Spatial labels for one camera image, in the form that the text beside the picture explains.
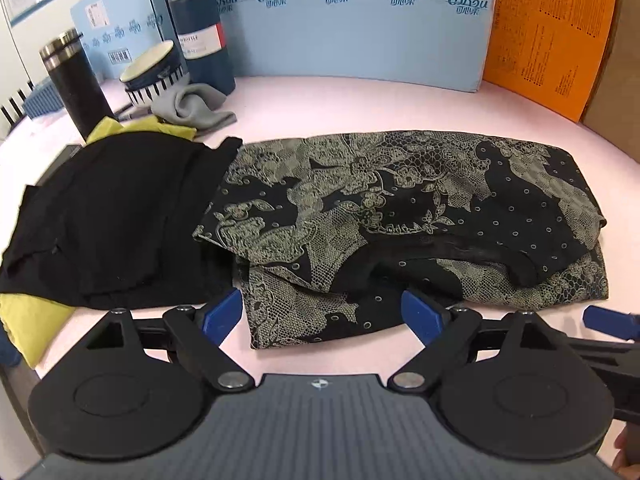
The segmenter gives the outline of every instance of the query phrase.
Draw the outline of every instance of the gray ribbed panel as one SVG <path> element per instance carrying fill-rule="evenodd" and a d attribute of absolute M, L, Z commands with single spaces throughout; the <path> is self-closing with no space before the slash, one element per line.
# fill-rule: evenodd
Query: gray ribbed panel
<path fill-rule="evenodd" d="M 481 454 L 428 403 L 377 376 L 266 376 L 218 400 L 196 431 L 154 456 L 90 464 L 47 456 L 26 480 L 616 480 L 594 456 L 521 464 Z"/>

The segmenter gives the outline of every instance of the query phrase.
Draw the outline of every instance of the black garment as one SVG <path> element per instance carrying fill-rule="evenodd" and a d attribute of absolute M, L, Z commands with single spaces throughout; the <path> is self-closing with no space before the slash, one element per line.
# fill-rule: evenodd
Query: black garment
<path fill-rule="evenodd" d="M 209 300 L 230 255 L 191 233 L 240 144 L 135 132 L 83 148 L 26 191 L 0 292 L 101 309 Z"/>
<path fill-rule="evenodd" d="M 408 131 L 245 145 L 195 235 L 249 261 L 261 348 L 398 324 L 407 285 L 445 304 L 605 298 L 605 223 L 564 150 Z"/>

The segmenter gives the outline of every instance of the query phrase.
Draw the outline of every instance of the white sticker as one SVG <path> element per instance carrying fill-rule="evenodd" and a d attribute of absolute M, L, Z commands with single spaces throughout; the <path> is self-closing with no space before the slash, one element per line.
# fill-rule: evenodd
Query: white sticker
<path fill-rule="evenodd" d="M 84 12 L 86 12 L 86 16 L 89 19 L 91 28 L 101 28 L 109 26 L 107 9 L 104 8 L 104 2 L 102 0 L 98 0 L 91 5 L 87 5 L 84 8 Z"/>
<path fill-rule="evenodd" d="M 225 46 L 221 23 L 189 34 L 178 34 L 178 41 L 180 41 L 184 59 L 205 57 L 222 50 Z"/>

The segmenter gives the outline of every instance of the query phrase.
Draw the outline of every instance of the triangular hole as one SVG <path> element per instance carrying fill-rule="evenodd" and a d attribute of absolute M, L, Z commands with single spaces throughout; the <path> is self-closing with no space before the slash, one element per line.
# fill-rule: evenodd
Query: triangular hole
<path fill-rule="evenodd" d="M 101 348 L 122 348 L 124 346 L 124 337 L 122 335 L 122 326 L 120 323 L 109 323 L 102 332 L 100 332 L 87 348 L 89 350 L 98 350 Z"/>
<path fill-rule="evenodd" d="M 521 348 L 531 348 L 533 350 L 555 350 L 556 347 L 549 341 L 540 329 L 533 323 L 527 323 L 522 330 Z"/>

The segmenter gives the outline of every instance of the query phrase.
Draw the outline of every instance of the orange box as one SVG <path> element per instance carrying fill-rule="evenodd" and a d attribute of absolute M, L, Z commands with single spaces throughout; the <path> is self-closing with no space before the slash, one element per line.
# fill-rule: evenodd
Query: orange box
<path fill-rule="evenodd" d="M 616 0 L 497 0 L 483 78 L 578 121 Z"/>

